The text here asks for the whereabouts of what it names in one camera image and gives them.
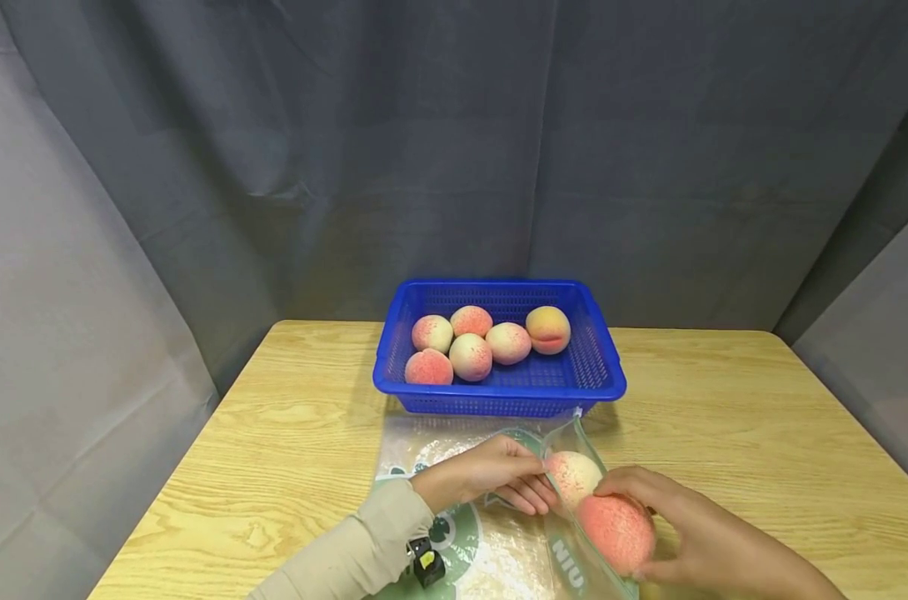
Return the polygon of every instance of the wrist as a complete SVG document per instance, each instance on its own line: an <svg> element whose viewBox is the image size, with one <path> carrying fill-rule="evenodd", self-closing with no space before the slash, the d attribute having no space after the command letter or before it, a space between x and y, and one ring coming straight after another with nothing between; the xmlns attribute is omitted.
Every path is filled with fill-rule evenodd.
<svg viewBox="0 0 908 600"><path fill-rule="evenodd" d="M456 480L453 469L447 467L444 462L440 462L411 478L411 487L435 514L458 504L464 490L461 482Z"/></svg>

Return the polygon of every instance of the right hand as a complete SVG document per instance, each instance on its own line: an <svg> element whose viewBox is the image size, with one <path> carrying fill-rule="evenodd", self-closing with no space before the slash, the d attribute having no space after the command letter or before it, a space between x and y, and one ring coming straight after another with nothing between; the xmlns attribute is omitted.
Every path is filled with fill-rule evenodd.
<svg viewBox="0 0 908 600"><path fill-rule="evenodd" d="M595 495L623 494L660 513L677 531L676 557L650 561L639 581L727 590L767 600L844 600L820 571L745 520L643 467L614 468Z"/></svg>

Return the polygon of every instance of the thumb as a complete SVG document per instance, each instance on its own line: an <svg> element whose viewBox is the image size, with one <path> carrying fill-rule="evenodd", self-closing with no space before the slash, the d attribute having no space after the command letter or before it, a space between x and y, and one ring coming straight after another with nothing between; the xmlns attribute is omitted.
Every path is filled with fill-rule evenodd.
<svg viewBox="0 0 908 600"><path fill-rule="evenodd" d="M683 571L681 561L655 561L645 562L637 568L632 576L637 581L683 585L686 583Z"/></svg>

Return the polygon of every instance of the blue plastic basket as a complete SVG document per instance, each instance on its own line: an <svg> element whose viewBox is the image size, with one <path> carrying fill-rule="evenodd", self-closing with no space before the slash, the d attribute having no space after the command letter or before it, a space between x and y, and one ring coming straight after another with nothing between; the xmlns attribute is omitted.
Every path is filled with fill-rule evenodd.
<svg viewBox="0 0 908 600"><path fill-rule="evenodd" d="M411 385L404 367L416 351L411 329L424 315L449 318L467 304L490 312L494 323L523 326L538 306L560 308L571 323L571 341L555 356L531 352L517 365L494 365L484 381L459 378L450 386ZM626 379L591 290L556 279L412 279L391 302L374 364L374 387L397 396L412 413L548 418L624 396Z"/></svg>

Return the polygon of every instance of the left hand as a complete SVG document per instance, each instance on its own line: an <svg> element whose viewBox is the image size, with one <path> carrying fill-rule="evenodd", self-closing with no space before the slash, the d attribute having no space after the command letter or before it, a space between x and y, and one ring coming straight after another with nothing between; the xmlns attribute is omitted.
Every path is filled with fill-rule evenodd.
<svg viewBox="0 0 908 600"><path fill-rule="evenodd" d="M494 492L527 514L547 514L557 502L544 462L505 435L438 462L411 479L434 513Z"/></svg>

